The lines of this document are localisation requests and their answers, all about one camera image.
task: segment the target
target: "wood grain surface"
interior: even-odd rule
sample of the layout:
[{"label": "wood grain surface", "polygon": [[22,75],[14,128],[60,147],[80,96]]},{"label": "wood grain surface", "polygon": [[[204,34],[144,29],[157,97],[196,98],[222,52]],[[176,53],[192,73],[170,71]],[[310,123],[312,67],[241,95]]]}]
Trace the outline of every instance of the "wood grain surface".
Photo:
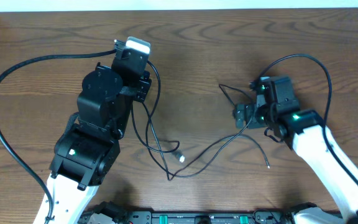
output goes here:
[{"label": "wood grain surface", "polygon": [[[188,160],[237,131],[218,83],[248,91],[247,84],[270,62],[306,53],[331,73],[334,92],[328,124],[358,166],[358,9],[1,13],[0,73],[41,55],[106,51],[113,48],[114,39],[130,35],[152,44],[150,60],[161,74],[162,95],[154,117],[157,134],[180,140]],[[110,65],[112,57],[39,62],[3,81],[1,129],[43,180],[53,147],[69,115],[77,111],[82,79],[97,62]],[[291,76],[302,107],[323,113],[328,88],[323,71],[313,62],[291,59],[269,74]],[[156,93],[153,85],[147,105],[154,103]],[[237,93],[229,94],[236,102],[246,102]],[[134,109],[143,130],[142,107],[134,103]],[[169,182],[129,122],[120,141],[121,154],[89,205],[112,200],[126,208],[156,211],[247,211],[313,202],[337,210],[317,176],[294,152],[266,138],[262,129],[245,134],[263,147],[271,169],[257,147],[238,139],[199,176]],[[202,167],[216,150],[186,172]],[[167,161],[171,170],[181,167],[170,155]],[[43,196],[0,143],[0,223],[32,223]]]}]

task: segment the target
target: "wooden table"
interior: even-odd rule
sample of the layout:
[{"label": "wooden table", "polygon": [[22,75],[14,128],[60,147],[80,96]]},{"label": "wooden table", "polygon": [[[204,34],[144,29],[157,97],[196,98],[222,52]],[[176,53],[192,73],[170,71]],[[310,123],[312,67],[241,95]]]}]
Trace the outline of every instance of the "wooden table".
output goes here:
[{"label": "wooden table", "polygon": [[[307,53],[331,72],[329,127],[358,166],[358,9],[1,13],[0,73],[41,55],[109,50],[114,39],[130,35],[152,44],[150,60],[161,74],[162,96],[154,118],[157,133],[162,139],[180,140],[189,160],[237,131],[218,83],[248,91],[248,83],[270,62]],[[1,129],[43,180],[53,147],[69,115],[77,111],[82,79],[97,62],[110,65],[112,58],[39,62],[3,81]],[[291,59],[270,74],[291,76],[302,107],[323,113],[327,83],[313,62]],[[149,106],[157,93],[154,83],[146,101]],[[238,93],[229,93],[236,102],[246,102]],[[144,111],[139,103],[134,108],[143,130]],[[246,134],[263,147],[271,169],[250,141],[239,139],[199,176],[169,182],[129,122],[120,141],[121,154],[89,205],[112,200],[126,208],[156,211],[246,211],[310,201],[337,210],[317,176],[286,145],[266,138],[262,129]],[[188,172],[202,167],[216,150]],[[167,161],[172,170],[181,167],[173,156]],[[32,223],[43,196],[0,143],[0,223]]]}]

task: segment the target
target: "white wall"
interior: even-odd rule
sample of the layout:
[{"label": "white wall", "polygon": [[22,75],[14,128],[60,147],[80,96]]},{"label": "white wall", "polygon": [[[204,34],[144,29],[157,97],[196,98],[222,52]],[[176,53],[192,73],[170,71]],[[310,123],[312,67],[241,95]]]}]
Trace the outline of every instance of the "white wall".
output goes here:
[{"label": "white wall", "polygon": [[0,12],[358,7],[358,0],[0,0]]}]

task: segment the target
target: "white arm segment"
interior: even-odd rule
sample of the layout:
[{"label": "white arm segment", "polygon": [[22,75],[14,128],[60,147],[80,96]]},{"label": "white arm segment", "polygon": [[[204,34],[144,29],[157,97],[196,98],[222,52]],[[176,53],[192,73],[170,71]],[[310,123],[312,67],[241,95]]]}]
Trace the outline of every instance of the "white arm segment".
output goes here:
[{"label": "white arm segment", "polygon": [[[77,224],[85,207],[99,188],[99,186],[87,186],[87,188],[82,191],[78,190],[77,186],[77,182],[62,175],[57,175],[56,179],[49,176],[47,187],[55,202],[52,215],[55,216],[55,219],[50,220],[50,224]],[[44,195],[34,224],[44,224],[48,210],[48,198]]]},{"label": "white arm segment", "polygon": [[[326,128],[326,134],[338,158],[358,180],[358,168],[336,144],[328,128]],[[293,149],[320,178],[333,197],[344,221],[355,216],[358,211],[358,186],[328,151],[323,139],[322,127],[312,126],[304,129],[303,133],[299,135],[295,134]]]}]

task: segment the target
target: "white backdrop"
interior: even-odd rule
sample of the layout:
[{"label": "white backdrop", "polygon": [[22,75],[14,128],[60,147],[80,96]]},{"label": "white backdrop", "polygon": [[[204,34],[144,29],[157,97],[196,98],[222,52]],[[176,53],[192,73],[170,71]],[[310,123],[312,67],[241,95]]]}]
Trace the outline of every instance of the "white backdrop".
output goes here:
[{"label": "white backdrop", "polygon": [[0,0],[0,12],[358,7],[358,0]]}]

